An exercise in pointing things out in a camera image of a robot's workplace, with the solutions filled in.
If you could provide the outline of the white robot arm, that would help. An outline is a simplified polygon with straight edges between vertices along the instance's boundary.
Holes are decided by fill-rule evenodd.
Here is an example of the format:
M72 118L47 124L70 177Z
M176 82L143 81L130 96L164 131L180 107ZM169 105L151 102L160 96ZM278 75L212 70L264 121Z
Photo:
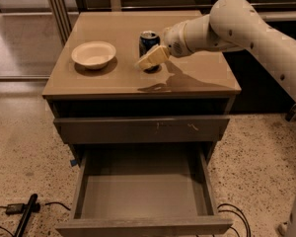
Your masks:
M268 25L247 0L218 0L210 13L164 29L139 58L142 70L198 51L247 50L296 103L296 39Z

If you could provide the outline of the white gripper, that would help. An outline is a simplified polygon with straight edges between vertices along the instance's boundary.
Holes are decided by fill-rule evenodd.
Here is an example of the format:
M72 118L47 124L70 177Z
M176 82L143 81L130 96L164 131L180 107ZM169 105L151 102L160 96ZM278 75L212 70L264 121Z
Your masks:
M146 54L141 56L135 63L135 67L141 70L150 69L167 61L171 56L185 57L190 56L191 51L185 43L186 22L177 23L165 28L163 32L164 45L154 45Z

